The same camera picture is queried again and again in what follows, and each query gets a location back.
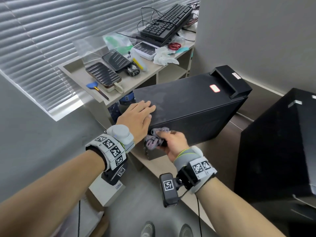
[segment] keyboard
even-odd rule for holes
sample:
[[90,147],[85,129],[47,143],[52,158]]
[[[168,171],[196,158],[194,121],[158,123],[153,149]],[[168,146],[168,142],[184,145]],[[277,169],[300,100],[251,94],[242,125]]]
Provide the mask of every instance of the keyboard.
[[165,42],[185,26],[192,11],[190,6],[176,4],[159,19],[154,19],[140,34],[159,42]]

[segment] brush handle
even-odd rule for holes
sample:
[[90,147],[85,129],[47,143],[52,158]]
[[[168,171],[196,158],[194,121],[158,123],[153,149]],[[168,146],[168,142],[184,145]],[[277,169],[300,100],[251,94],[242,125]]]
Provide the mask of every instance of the brush handle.
[[105,99],[110,100],[102,91],[99,90],[99,88],[94,87]]

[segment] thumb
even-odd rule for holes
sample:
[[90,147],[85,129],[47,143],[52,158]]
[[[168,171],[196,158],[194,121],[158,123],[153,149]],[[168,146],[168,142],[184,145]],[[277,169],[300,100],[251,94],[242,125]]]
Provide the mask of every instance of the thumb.
[[172,134],[170,133],[170,131],[157,131],[156,134],[165,139],[166,141],[169,141],[172,138]]
[[148,131],[148,127],[151,122],[151,115],[149,114],[148,116],[145,117],[144,122],[143,122],[143,128]]

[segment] black computer case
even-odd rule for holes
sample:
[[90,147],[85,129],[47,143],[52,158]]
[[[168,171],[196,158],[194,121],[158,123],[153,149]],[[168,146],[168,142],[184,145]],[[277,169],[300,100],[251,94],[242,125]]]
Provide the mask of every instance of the black computer case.
[[[251,87],[229,66],[212,72],[134,90],[136,102],[156,105],[152,128],[183,132],[189,145],[215,138],[247,99]],[[165,155],[148,152],[148,158]]]
[[289,214],[316,217],[315,133],[316,94],[291,89],[242,131],[235,192],[263,209],[264,202],[285,200]]

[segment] forearm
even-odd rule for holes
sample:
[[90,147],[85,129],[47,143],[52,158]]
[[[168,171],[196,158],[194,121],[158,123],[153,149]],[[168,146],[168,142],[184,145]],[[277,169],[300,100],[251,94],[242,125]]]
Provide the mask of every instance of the forearm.
[[0,204],[0,236],[49,236],[105,169],[86,151]]
[[208,181],[196,195],[221,237],[284,237],[262,214],[217,178]]

